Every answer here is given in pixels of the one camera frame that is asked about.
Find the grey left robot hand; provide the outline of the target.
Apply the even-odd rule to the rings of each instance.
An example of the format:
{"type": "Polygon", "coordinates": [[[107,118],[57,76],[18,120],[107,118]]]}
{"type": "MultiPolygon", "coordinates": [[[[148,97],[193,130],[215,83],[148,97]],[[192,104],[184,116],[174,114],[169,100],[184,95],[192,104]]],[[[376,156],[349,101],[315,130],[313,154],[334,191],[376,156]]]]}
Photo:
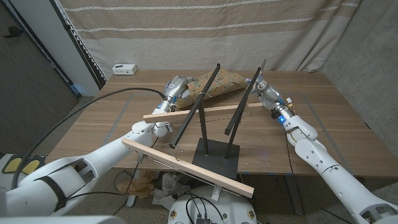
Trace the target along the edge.
{"type": "Polygon", "coordinates": [[[195,82],[197,80],[197,78],[187,77],[185,75],[177,75],[171,79],[165,87],[165,96],[157,108],[166,113],[173,111],[175,102],[178,98],[186,99],[189,97],[190,94],[187,83],[195,82]]]}

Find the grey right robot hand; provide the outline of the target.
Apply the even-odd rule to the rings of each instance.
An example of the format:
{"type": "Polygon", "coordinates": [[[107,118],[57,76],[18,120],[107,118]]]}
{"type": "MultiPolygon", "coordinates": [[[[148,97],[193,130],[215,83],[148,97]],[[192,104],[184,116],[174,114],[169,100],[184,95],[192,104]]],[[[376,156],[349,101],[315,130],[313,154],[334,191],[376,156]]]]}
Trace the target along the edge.
{"type": "Polygon", "coordinates": [[[295,113],[283,101],[280,93],[267,83],[261,74],[254,81],[250,93],[257,95],[263,107],[270,110],[272,118],[278,120],[280,124],[295,116],[295,113]]]}

